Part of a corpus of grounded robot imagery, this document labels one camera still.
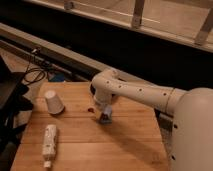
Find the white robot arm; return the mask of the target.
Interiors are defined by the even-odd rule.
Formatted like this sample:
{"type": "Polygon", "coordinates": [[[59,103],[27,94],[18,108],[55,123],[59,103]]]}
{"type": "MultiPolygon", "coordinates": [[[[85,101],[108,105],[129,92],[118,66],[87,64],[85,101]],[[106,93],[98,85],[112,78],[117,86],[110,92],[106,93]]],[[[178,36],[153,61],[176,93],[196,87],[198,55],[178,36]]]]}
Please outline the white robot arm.
{"type": "Polygon", "coordinates": [[[173,117],[171,171],[213,171],[213,88],[182,90],[118,79],[116,69],[96,74],[94,100],[100,110],[120,95],[173,117]]]}

